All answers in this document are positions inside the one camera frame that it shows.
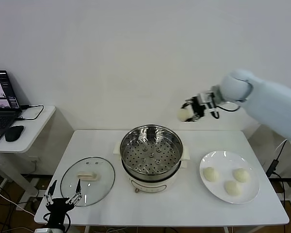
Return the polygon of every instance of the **steamed bun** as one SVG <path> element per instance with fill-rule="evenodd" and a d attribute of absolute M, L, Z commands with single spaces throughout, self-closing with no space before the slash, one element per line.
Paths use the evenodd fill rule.
<path fill-rule="evenodd" d="M 226 181 L 224 189 L 230 196 L 239 196 L 242 193 L 242 190 L 236 181 Z"/>
<path fill-rule="evenodd" d="M 250 180 L 249 172 L 246 169 L 239 168 L 233 171 L 234 178 L 242 183 L 248 182 Z"/>
<path fill-rule="evenodd" d="M 205 168 L 203 173 L 204 177 L 209 182 L 216 182 L 219 179 L 219 173 L 213 167 Z"/>

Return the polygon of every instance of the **white wall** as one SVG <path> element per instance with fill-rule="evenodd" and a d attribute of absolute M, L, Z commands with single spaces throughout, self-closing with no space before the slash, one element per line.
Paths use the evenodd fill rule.
<path fill-rule="evenodd" d="M 291 0 L 0 0 L 0 69 L 73 129 L 250 135 L 244 111 L 176 119 L 185 99 L 239 67 L 291 87 Z"/>

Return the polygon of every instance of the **black cable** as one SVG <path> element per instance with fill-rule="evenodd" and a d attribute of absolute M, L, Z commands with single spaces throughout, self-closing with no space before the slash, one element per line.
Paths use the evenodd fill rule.
<path fill-rule="evenodd" d="M 170 229 L 174 230 L 176 233 L 179 233 L 179 232 L 178 232 L 175 228 L 173 228 L 173 227 L 165 227 L 165 228 L 164 228 L 164 233 L 166 233 L 167 228 L 170 228 Z"/>
<path fill-rule="evenodd" d="M 5 194 L 9 197 L 9 199 L 11 199 L 7 191 L 5 191 L 1 187 L 0 187 L 0 189 L 1 189 L 1 191 L 5 192 Z M 23 203 L 28 203 L 28 202 L 32 202 L 32 201 L 24 201 L 24 202 L 19 202 L 19 203 L 16 203 L 16 204 L 18 205 L 18 204 L 23 204 Z M 9 204 L 2 204 L 2 203 L 0 203 L 0 205 L 12 205 L 12 204 L 9 202 Z"/>
<path fill-rule="evenodd" d="M 217 108 L 220 108 L 220 109 L 222 109 L 222 110 L 224 110 L 224 111 L 226 111 L 226 112 L 236 112 L 238 109 L 240 109 L 241 107 L 240 106 L 238 106 L 238 108 L 236 108 L 236 109 L 234 109 L 234 110 L 229 110 L 229 109 L 226 109 L 226 108 L 223 108 L 223 107 L 221 107 L 221 106 L 216 106 Z"/>
<path fill-rule="evenodd" d="M 282 150 L 283 150 L 283 148 L 285 147 L 286 142 L 287 142 L 287 140 L 283 143 L 283 145 L 282 145 L 282 147 L 281 147 L 281 149 L 280 149 L 279 155 L 278 155 L 278 157 L 276 158 L 276 160 L 279 159 L 279 157 L 280 157 L 280 155 L 281 155 L 281 153 L 282 153 Z"/>
<path fill-rule="evenodd" d="M 279 152 L 279 155 L 277 156 L 277 158 L 274 159 L 274 160 L 272 161 L 271 165 L 268 167 L 268 169 L 267 169 L 267 171 L 266 171 L 266 176 L 267 176 L 268 178 L 269 178 L 272 174 L 274 174 L 274 172 L 276 171 L 276 167 L 277 167 L 277 165 L 279 164 L 278 159 L 279 159 L 279 157 L 280 157 L 280 155 L 281 155 L 281 153 L 282 153 L 282 150 L 283 150 L 283 148 L 284 148 L 286 142 L 287 142 L 287 140 L 283 143 L 283 145 L 282 145 L 282 147 L 281 147 L 281 149 L 280 149 L 280 152 Z"/>
<path fill-rule="evenodd" d="M 279 174 L 277 174 L 276 172 L 273 172 L 274 175 L 278 176 L 281 180 L 281 176 Z M 282 190 L 283 190 L 283 208 L 286 208 L 286 190 L 285 190 L 285 184 L 283 183 L 283 181 L 281 181 L 281 186 L 282 186 Z M 283 225 L 283 232 L 286 233 L 286 225 Z"/>
<path fill-rule="evenodd" d="M 49 215 L 50 215 L 50 213 L 47 213 L 47 214 L 43 215 L 43 219 L 44 219 L 46 222 L 49 221 L 48 219 L 46 219 L 46 217 L 49 216 Z"/>
<path fill-rule="evenodd" d="M 3 191 L 3 192 L 8 196 L 8 199 L 11 200 L 11 197 L 10 197 L 10 195 L 8 194 L 8 192 L 5 191 L 5 190 L 4 190 L 3 188 L 1 188 L 1 187 L 0 187 L 0 189 L 1 189 L 1 190 L 2 190 L 2 191 Z M 4 221 L 4 223 L 1 223 L 1 222 L 0 222 L 0 224 L 2 224 L 1 232 L 3 232 L 5 226 L 7 226 L 8 230 L 11 229 L 11 225 L 10 225 L 10 224 L 7 224 L 7 221 L 8 221 L 8 219 L 9 219 L 9 215 L 10 215 L 10 212 L 11 212 L 13 206 L 12 206 L 11 203 L 9 203 L 9 204 L 1 204 L 1 205 L 9 205 L 9 206 L 10 206 L 10 208 L 9 208 L 9 212 L 8 212 L 8 215 L 7 215 L 7 217 L 6 217 L 5 221 Z"/>
<path fill-rule="evenodd" d="M 1 224 L 1 225 L 5 225 L 5 226 L 7 226 L 7 227 L 8 227 L 8 230 L 11 230 L 11 226 L 10 226 L 10 225 L 8 225 L 8 224 L 4 224 L 3 222 L 0 222 L 0 224 Z"/>
<path fill-rule="evenodd" d="M 23 118 L 21 116 L 21 117 L 15 118 L 15 120 L 36 120 L 40 116 L 40 114 L 43 112 L 44 105 L 32 105 L 32 106 L 29 106 L 27 108 L 34 108 L 34 107 L 42 107 L 41 111 L 38 113 L 38 115 L 35 118 Z"/>
<path fill-rule="evenodd" d="M 67 216 L 67 218 L 68 218 L 68 226 L 67 226 L 67 229 L 66 229 L 65 233 L 68 232 L 68 230 L 69 230 L 69 228 L 70 228 L 70 226 L 71 226 L 71 218 L 70 218 L 69 214 L 66 213 L 66 216 Z"/>
<path fill-rule="evenodd" d="M 212 107 L 212 105 L 211 105 L 210 103 L 207 103 L 207 106 L 208 106 L 209 109 L 213 109 L 213 108 L 215 108 L 215 104 L 214 104 L 213 100 L 212 100 L 212 103 L 213 103 L 214 107 Z M 216 115 L 214 112 L 210 112 L 210 114 L 211 114 L 215 119 L 219 119 L 219 118 L 220 118 L 219 112 L 217 112 L 217 111 L 215 111 L 215 112 L 216 112 L 217 115 Z"/>

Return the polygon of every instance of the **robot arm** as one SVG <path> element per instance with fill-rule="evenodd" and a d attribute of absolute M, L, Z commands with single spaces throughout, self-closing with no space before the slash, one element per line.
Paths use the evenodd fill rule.
<path fill-rule="evenodd" d="M 260 124 L 291 141 L 291 89 L 255 77 L 251 72 L 235 70 L 206 93 L 197 94 L 178 112 L 181 121 L 197 121 L 205 110 L 218 119 L 217 106 L 232 102 L 242 107 Z"/>

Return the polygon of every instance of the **black mouse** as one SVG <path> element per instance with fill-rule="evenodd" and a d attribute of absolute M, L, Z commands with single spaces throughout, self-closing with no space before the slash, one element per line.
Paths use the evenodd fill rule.
<path fill-rule="evenodd" d="M 12 126 L 4 134 L 5 141 L 14 142 L 14 141 L 18 140 L 18 138 L 20 137 L 20 134 L 21 134 L 21 132 L 23 132 L 23 130 L 24 130 L 24 126 L 22 126 L 22 125 Z"/>

